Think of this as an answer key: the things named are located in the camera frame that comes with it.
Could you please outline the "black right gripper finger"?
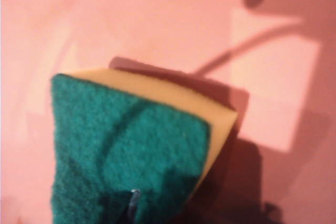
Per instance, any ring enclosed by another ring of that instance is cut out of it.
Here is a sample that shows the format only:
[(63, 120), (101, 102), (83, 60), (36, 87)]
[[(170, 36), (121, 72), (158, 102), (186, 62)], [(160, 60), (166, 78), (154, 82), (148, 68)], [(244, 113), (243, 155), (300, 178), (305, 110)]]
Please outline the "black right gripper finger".
[(127, 209), (127, 223), (134, 223), (136, 212), (138, 209), (138, 204), (140, 200), (140, 190), (133, 189), (131, 191), (132, 196), (130, 198), (128, 209)]

